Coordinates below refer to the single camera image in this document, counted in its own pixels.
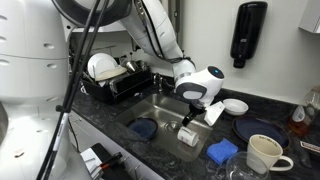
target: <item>sink drain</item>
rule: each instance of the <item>sink drain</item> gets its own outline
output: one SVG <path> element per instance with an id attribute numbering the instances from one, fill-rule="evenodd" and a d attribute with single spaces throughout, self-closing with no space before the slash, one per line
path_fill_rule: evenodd
<path id="1" fill-rule="evenodd" d="M 177 121 L 171 121 L 167 124 L 164 125 L 164 129 L 169 131 L 169 132 L 178 132 L 180 129 L 180 125 L 178 124 Z"/>

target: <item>bottle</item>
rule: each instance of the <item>bottle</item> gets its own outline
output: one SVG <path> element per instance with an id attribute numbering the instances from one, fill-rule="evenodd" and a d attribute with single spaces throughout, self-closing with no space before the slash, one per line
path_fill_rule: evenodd
<path id="1" fill-rule="evenodd" d="M 304 136 L 320 109 L 320 86 L 314 87 L 305 95 L 306 106 L 299 105 L 288 120 L 288 127 L 296 135 Z"/>

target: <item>coffee mug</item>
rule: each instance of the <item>coffee mug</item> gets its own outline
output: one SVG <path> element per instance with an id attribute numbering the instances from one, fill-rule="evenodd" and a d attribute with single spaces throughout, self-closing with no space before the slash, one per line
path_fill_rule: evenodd
<path id="1" fill-rule="evenodd" d="M 270 171 L 288 171 L 293 167 L 293 161 L 282 156 L 283 149 L 274 139 L 256 134 L 250 137 L 248 143 L 248 154 L 259 157 Z M 285 160 L 289 163 L 286 167 L 274 167 L 273 165 L 279 160 Z"/>
<path id="2" fill-rule="evenodd" d="M 199 135 L 186 127 L 181 127 L 178 132 L 178 139 L 191 147 L 194 147 L 199 141 Z"/>

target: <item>black granite countertop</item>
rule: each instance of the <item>black granite countertop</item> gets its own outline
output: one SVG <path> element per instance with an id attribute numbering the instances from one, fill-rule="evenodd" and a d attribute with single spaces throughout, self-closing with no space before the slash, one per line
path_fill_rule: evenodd
<path id="1" fill-rule="evenodd" d="M 108 105 L 79 92 L 76 95 L 73 110 L 164 179 L 226 179 L 225 164 L 221 166 L 216 164 L 206 155 L 206 150 L 211 144 L 218 143 L 223 138 L 237 145 L 239 151 L 246 150 L 247 144 L 232 129 L 234 117 L 222 113 L 220 119 L 213 126 L 213 131 L 198 158 L 193 162 L 184 162 L 156 145 L 141 141 L 135 133 L 114 120 L 115 116 L 122 111 L 155 93 L 158 93 L 156 87 L 150 86 L 137 96 L 130 97 L 116 105 Z M 188 102 L 170 91 L 165 91 L 162 94 Z M 295 165 L 289 171 L 272 171 L 272 179 L 313 179 L 312 166 L 307 151 L 301 148 L 300 139 L 289 133 L 286 127 L 286 120 L 294 111 L 295 105 L 225 89 L 219 92 L 214 102 L 226 98 L 245 101 L 249 105 L 247 115 L 268 119 L 288 132 L 291 144 L 284 155 L 290 157 Z"/>

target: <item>bowl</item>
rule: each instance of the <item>bowl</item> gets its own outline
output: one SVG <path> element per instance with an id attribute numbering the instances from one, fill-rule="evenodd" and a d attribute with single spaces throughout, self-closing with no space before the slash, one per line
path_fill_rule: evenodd
<path id="1" fill-rule="evenodd" d="M 224 111 L 233 116 L 240 116 L 246 113 L 249 106 L 238 99 L 225 99 L 223 104 L 226 106 Z"/>

